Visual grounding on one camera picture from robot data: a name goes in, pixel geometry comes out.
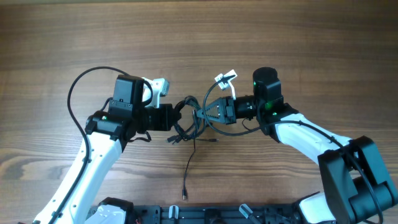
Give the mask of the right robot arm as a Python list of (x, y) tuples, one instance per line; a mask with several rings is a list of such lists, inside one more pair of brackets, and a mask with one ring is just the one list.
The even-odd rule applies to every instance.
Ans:
[(208, 126), (254, 118), (264, 135), (316, 163), (323, 191), (298, 202), (300, 222), (370, 223), (377, 216), (383, 223), (383, 212), (397, 205), (397, 188), (375, 142), (366, 136), (340, 136), (309, 121), (284, 101), (274, 68), (258, 68), (252, 82), (252, 95), (204, 103), (198, 117)]

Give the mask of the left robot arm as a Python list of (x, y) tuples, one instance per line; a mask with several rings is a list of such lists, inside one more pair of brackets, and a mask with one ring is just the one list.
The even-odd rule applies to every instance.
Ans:
[(87, 119), (80, 152), (34, 223), (134, 223), (134, 205), (125, 200), (106, 198), (95, 213), (89, 211), (126, 145), (149, 142), (149, 131), (169, 131), (180, 119), (171, 104), (160, 103), (168, 92), (169, 82), (164, 78), (119, 75), (108, 110)]

